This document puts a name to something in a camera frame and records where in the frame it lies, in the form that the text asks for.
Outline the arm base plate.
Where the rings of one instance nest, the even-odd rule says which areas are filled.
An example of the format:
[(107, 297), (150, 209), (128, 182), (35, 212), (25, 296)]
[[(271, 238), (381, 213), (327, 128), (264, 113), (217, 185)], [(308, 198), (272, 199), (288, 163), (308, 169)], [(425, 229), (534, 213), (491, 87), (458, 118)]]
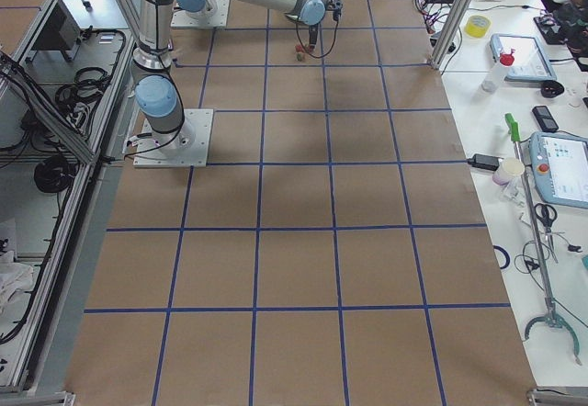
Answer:
[(199, 12), (176, 10), (172, 17), (172, 28), (202, 29), (225, 28), (229, 14), (229, 0), (213, 0), (211, 5)]
[(138, 140), (133, 165), (137, 168), (205, 167), (209, 153), (209, 139), (214, 112), (212, 109), (185, 110), (185, 123), (179, 135), (153, 133), (147, 120), (142, 133), (146, 138)]

